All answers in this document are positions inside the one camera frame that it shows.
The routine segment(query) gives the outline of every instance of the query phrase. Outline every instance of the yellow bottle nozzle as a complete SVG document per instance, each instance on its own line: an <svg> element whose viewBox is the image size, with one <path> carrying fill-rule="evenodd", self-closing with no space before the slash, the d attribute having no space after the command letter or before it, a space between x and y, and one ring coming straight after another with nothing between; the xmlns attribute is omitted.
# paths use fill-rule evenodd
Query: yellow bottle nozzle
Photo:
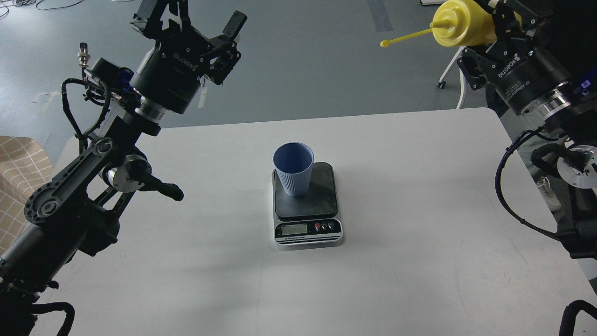
<svg viewBox="0 0 597 336"><path fill-rule="evenodd" d="M457 23L452 20L443 19L443 20L434 21L432 23L429 23L429 27L448 29L448 28L456 27L456 24Z"/></svg>
<svg viewBox="0 0 597 336"><path fill-rule="evenodd" d="M419 36L419 35L423 35L423 34L431 33L431 31L433 31L433 29L429 28L429 29L421 30L420 32L416 32L416 33L408 34L408 35L406 35L406 36L402 36L402 37L399 37L399 38L391 39L391 40L389 40L389 41L385 39L385 40L383 40L381 43L379 43L379 45L380 45L382 48L385 48L385 47L387 47L388 45L391 45L391 44L393 44L393 43L400 42L400 41L404 41L405 39L409 39L409 38L417 37L417 36Z"/></svg>

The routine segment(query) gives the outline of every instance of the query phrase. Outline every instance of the robotiq logo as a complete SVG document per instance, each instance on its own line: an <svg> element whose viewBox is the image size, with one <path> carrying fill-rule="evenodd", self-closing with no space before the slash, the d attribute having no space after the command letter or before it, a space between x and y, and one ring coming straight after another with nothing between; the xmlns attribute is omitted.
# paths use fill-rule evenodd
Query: robotiq logo
<svg viewBox="0 0 597 336"><path fill-rule="evenodd" d="M174 53L174 58L177 59L180 63L189 67L189 69L195 71L197 70L198 64L193 64L190 60L181 57L178 53Z"/></svg>
<svg viewBox="0 0 597 336"><path fill-rule="evenodd" d="M518 57L518 54L514 54L514 58L510 61L510 63L508 63L506 65L506 67L499 74L497 74L497 76L500 78L504 77L506 72L510 71L510 69L512 69L514 64L516 64L520 60L521 60L521 58Z"/></svg>

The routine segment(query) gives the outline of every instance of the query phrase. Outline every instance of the beige checkered cloth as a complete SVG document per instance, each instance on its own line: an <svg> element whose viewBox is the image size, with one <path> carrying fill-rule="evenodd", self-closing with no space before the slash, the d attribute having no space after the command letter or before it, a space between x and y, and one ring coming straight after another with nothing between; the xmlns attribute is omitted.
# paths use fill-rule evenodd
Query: beige checkered cloth
<svg viewBox="0 0 597 336"><path fill-rule="evenodd" d="M25 201L51 180L53 170L52 162L35 140L0 136L0 254L27 227Z"/></svg>

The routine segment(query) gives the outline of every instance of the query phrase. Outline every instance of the white table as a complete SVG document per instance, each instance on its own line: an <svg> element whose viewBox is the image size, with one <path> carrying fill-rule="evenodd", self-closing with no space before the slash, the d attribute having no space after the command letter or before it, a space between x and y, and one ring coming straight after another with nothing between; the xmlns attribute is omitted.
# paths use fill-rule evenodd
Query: white table
<svg viewBox="0 0 597 336"><path fill-rule="evenodd" d="M334 167L340 246L273 243L272 154L291 141ZM138 147L184 200L138 193L119 242L77 253L42 297L75 306L72 335L556 335L565 306L597 300L558 242L500 206L509 142L489 109L165 129ZM556 230L516 155L504 193ZM577 333L595 332L581 314Z"/></svg>

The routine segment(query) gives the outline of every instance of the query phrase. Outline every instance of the white shoe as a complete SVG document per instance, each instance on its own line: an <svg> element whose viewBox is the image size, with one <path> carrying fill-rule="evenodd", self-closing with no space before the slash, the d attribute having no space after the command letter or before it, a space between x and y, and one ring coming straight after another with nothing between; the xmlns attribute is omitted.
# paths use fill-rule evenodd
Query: white shoe
<svg viewBox="0 0 597 336"><path fill-rule="evenodd" d="M553 193L552 187L549 184L547 177L544 176L539 180L539 182L537 182L537 188L541 192L541 196L543 196L543 200L545 203L547 203L547 207L551 212L556 212L559 209L562 209L562 204Z"/></svg>

